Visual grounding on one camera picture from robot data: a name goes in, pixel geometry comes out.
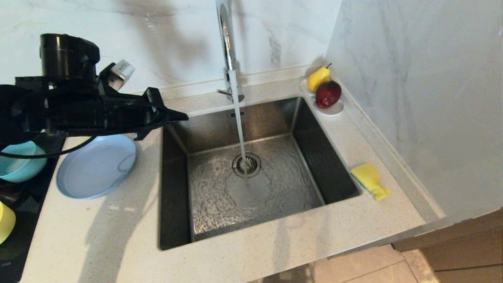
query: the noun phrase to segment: drain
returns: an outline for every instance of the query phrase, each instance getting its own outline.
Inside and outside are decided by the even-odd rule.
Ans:
[[[260,171],[262,166],[260,158],[249,152],[245,153],[244,156],[246,158],[246,162],[243,161],[241,154],[234,158],[234,161],[232,161],[232,169],[239,177],[244,178],[246,176],[245,171],[248,178],[253,177]]]

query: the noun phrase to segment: marble wall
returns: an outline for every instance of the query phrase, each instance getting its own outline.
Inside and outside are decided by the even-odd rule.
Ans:
[[[341,0],[229,2],[237,59],[249,74],[321,63]],[[124,92],[223,77],[214,0],[1,1],[0,27],[0,84],[41,74],[42,33],[96,43],[99,70],[129,61],[136,71]]]
[[[448,218],[503,205],[502,11],[501,0],[345,0],[326,54]]]

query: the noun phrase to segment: chrome faucet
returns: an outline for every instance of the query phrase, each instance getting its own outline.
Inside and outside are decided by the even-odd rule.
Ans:
[[[237,62],[236,54],[234,52],[234,37],[232,36],[232,22],[230,20],[230,8],[229,2],[227,0],[215,0],[217,5],[217,16],[218,16],[218,26],[220,27],[220,37],[222,39],[222,49],[223,56],[225,59],[225,86],[227,90],[217,90],[221,94],[225,94],[228,99],[232,99],[232,89],[230,87],[230,77],[229,71],[236,70],[237,72]],[[244,99],[244,95],[241,91],[239,85],[238,89],[238,100],[241,102]]]

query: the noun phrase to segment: teal bowl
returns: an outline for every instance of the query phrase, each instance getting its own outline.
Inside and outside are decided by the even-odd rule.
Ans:
[[[45,151],[32,141],[8,146],[2,152],[19,155],[45,154]],[[13,183],[21,183],[35,177],[46,163],[47,158],[18,159],[0,156],[0,178]]]

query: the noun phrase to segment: water stream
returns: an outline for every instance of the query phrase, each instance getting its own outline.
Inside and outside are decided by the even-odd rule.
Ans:
[[[243,162],[245,162],[246,166],[248,166],[248,162],[246,161],[246,155],[244,154],[244,140],[243,140],[243,128],[241,126],[241,115],[239,111],[239,92],[237,88],[237,74],[236,70],[229,70],[229,78],[230,78],[230,88],[232,90],[232,100],[234,101],[234,112],[236,113],[236,123],[237,123],[237,133],[239,134],[239,145],[241,148],[241,158]],[[247,169],[244,170],[244,175],[248,178]]]

